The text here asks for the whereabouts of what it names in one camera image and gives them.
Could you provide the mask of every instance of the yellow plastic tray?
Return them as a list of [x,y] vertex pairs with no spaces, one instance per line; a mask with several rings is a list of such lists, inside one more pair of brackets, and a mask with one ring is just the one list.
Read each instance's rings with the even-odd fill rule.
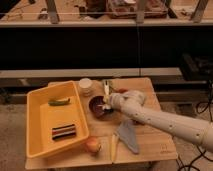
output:
[[[65,106],[50,106],[51,99],[70,98]],[[52,140],[52,128],[75,124],[77,135]],[[27,94],[27,157],[47,157],[82,143],[89,130],[73,81],[33,90]]]

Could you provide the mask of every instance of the wooden table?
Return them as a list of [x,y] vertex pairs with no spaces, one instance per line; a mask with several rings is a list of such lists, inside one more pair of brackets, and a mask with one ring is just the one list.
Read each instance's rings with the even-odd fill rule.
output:
[[[144,106],[160,110],[159,102],[149,78],[112,79],[112,82],[115,88],[143,91],[147,96]],[[112,164],[110,159],[110,137],[125,116],[116,111],[103,120],[96,119],[90,112],[88,103],[92,97],[103,95],[104,92],[101,81],[93,81],[93,90],[93,95],[90,97],[84,97],[80,90],[79,94],[87,118],[90,134],[98,136],[101,140],[102,148],[99,155],[96,157],[91,156],[85,152],[83,145],[79,145],[73,149],[48,158],[27,159],[26,169],[47,169]],[[126,148],[123,142],[119,142],[115,164],[129,164],[177,158],[176,148],[170,135],[148,125],[136,125],[135,130],[137,142],[140,147],[140,154],[132,154],[132,152]]]

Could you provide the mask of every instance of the white container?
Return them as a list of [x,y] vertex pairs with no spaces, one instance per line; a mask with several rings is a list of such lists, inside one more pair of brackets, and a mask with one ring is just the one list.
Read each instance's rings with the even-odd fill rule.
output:
[[92,80],[89,78],[82,78],[79,83],[81,92],[84,96],[90,96],[92,94]]

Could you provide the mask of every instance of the metal bar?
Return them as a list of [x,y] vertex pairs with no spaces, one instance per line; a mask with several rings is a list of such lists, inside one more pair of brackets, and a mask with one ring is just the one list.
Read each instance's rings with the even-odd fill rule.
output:
[[146,3],[147,3],[147,0],[139,0],[138,1],[136,23],[143,23],[144,22]]
[[201,22],[208,2],[209,2],[209,0],[199,0],[198,4],[196,6],[196,9],[191,16],[191,20],[193,20],[194,23]]
[[56,9],[55,1],[54,0],[46,0],[47,4],[47,12],[50,17],[50,21],[52,24],[58,24],[59,23],[59,16]]

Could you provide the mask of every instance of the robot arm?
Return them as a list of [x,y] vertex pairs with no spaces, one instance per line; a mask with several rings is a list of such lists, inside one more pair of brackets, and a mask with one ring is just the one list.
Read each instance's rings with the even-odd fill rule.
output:
[[206,150],[213,152],[213,123],[168,112],[142,107],[144,98],[140,91],[124,94],[112,93],[109,103],[126,116],[177,136]]

